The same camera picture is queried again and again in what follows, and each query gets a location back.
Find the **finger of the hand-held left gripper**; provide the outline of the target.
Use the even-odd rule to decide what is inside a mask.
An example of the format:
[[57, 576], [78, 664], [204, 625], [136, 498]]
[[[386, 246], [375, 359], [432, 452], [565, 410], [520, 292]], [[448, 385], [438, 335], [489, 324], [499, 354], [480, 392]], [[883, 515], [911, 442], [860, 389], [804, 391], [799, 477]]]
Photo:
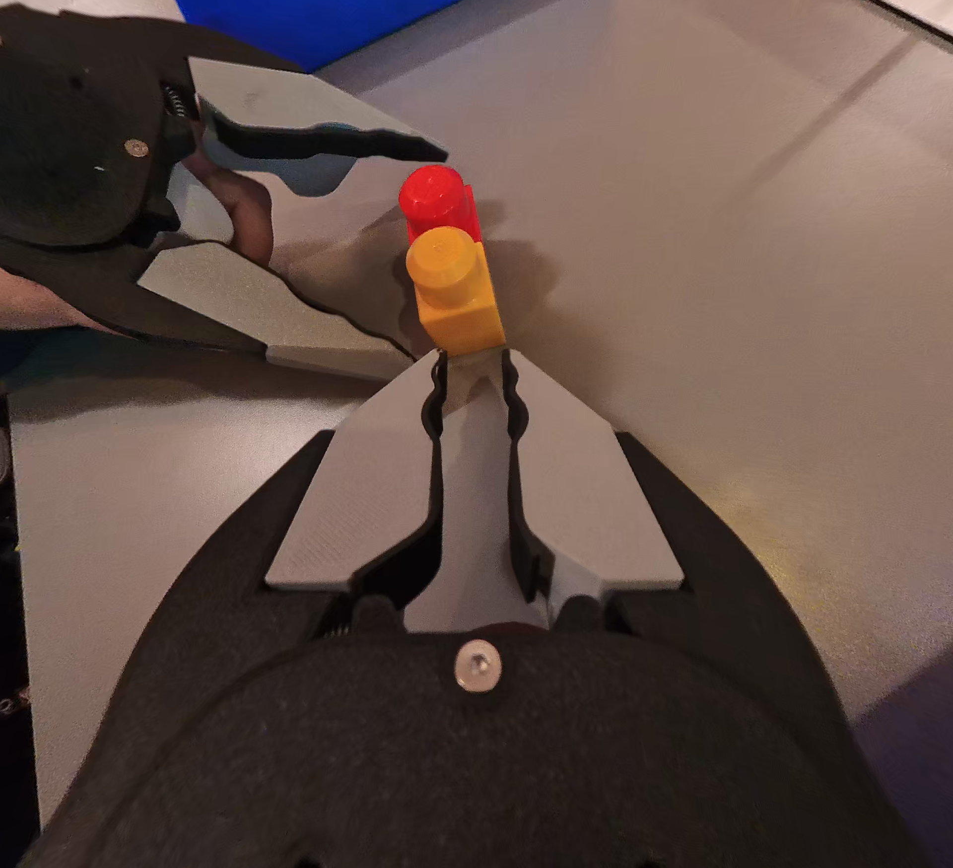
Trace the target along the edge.
[[389, 382], [414, 363], [391, 339], [310, 305], [273, 271], [220, 243], [161, 251], [137, 284], [262, 342], [277, 366]]
[[190, 73], [202, 147], [229, 171], [276, 176], [295, 195], [333, 193], [358, 160], [445, 163], [434, 140], [306, 73], [199, 57]]

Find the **orange single-stud block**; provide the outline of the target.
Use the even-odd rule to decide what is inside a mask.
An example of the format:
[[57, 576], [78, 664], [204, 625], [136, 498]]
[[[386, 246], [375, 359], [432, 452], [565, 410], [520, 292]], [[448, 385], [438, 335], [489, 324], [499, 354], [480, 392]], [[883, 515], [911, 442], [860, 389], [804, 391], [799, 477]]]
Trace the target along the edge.
[[437, 227], [411, 243], [406, 266], [420, 323], [440, 350], [460, 356], [505, 346], [481, 242], [457, 227]]

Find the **person's left hand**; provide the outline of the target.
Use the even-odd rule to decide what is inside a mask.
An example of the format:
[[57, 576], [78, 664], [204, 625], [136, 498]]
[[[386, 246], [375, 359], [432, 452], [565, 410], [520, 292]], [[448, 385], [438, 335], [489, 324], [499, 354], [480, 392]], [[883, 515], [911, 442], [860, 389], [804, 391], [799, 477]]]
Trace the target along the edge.
[[[232, 248], [260, 266], [272, 257], [272, 200], [257, 181], [215, 165], [198, 149], [185, 169], [223, 207], [232, 224]], [[110, 330], [45, 286], [1, 270], [1, 331], [19, 332], [84, 327]]]

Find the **red single-stud block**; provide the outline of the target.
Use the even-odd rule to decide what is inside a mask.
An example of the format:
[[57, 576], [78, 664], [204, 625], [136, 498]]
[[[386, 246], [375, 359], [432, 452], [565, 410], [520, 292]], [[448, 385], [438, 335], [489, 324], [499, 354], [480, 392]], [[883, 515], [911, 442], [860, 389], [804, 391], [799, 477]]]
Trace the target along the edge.
[[443, 227], [482, 242], [473, 189], [452, 168], [432, 164], [413, 171], [400, 188], [398, 203], [410, 245], [424, 232]]

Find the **person's legs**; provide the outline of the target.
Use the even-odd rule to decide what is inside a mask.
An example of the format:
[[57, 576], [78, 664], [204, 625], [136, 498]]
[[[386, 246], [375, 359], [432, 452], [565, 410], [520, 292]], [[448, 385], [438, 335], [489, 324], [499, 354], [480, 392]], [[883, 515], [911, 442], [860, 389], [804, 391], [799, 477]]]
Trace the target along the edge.
[[6, 398], [1, 399], [1, 865], [40, 831], [21, 558]]

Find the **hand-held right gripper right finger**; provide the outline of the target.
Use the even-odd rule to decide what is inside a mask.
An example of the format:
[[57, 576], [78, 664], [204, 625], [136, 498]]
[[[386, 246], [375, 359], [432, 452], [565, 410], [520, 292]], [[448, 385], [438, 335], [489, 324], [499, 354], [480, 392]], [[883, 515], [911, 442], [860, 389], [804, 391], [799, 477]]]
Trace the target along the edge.
[[555, 623], [565, 604], [675, 591], [684, 573], [613, 427], [505, 350], [510, 557], [525, 600]]

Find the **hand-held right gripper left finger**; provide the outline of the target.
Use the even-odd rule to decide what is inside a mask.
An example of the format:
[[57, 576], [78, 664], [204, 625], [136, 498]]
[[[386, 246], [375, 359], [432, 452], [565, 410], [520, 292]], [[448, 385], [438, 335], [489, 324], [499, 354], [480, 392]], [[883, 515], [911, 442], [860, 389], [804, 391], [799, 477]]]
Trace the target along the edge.
[[432, 351], [334, 431], [269, 587], [384, 596], [404, 609], [441, 563], [447, 354]]

